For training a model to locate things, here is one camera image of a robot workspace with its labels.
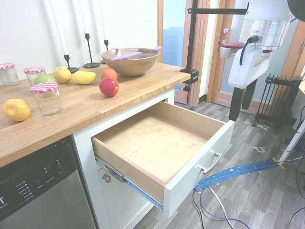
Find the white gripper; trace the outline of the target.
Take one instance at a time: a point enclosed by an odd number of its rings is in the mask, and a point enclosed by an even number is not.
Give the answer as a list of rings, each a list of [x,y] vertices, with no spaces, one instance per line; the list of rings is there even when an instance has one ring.
[[[249,109],[256,89],[256,79],[267,71],[272,60],[272,56],[263,53],[262,49],[247,46],[240,65],[241,52],[239,50],[234,56],[228,78],[228,84],[234,87],[229,113],[232,121],[237,120],[241,107]]]

